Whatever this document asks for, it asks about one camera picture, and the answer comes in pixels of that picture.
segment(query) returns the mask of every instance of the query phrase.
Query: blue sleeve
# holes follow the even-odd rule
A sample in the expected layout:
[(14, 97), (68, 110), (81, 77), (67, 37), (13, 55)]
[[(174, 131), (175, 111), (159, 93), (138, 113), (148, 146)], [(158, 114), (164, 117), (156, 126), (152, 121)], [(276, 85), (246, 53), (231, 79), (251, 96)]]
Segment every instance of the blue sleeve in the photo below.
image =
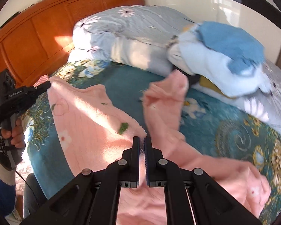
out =
[(16, 186), (8, 185), (0, 179), (0, 214), (3, 217), (13, 212), (15, 200)]

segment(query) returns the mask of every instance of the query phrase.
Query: orange wooden headboard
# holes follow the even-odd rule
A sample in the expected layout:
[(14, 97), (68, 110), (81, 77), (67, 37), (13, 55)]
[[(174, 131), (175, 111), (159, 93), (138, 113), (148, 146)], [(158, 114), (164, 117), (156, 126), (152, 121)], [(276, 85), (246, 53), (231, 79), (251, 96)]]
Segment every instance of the orange wooden headboard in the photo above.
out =
[(31, 86), (67, 62), (76, 22), (109, 8), (136, 4), (144, 1), (43, 0), (0, 30), (0, 72), (8, 68), (17, 86)]

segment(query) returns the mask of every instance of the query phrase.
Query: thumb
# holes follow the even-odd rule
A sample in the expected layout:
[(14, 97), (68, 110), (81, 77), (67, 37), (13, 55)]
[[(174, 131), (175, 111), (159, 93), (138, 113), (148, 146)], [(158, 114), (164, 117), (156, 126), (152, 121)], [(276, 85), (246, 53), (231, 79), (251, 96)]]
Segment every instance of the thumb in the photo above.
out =
[(1, 129), (1, 135), (4, 139), (8, 139), (11, 137), (11, 132), (5, 129)]

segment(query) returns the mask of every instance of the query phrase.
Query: black cable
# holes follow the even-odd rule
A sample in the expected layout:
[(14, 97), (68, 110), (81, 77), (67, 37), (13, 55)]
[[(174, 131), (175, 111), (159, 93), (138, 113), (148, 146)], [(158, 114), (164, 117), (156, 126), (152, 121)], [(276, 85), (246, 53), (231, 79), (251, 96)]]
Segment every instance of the black cable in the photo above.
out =
[(32, 188), (29, 186), (29, 184), (26, 182), (26, 180), (17, 172), (16, 170), (16, 173), (21, 177), (21, 179), (24, 180), (24, 182), (27, 184), (27, 186), (30, 188), (31, 192), (33, 193), (33, 196), (35, 198), (35, 201), (37, 202), (37, 206), (40, 208), (40, 204), (39, 204), (39, 201), (37, 200), (37, 196), (35, 195), (35, 193), (33, 192)]

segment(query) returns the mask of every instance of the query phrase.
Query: beige sleeve cuff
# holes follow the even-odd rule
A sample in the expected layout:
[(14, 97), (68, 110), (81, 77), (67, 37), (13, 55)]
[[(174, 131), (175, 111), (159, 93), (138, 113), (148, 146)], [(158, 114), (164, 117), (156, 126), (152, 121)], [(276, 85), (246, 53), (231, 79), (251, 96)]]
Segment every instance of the beige sleeve cuff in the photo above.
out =
[(16, 185), (16, 172), (8, 171), (0, 164), (0, 179), (7, 185)]

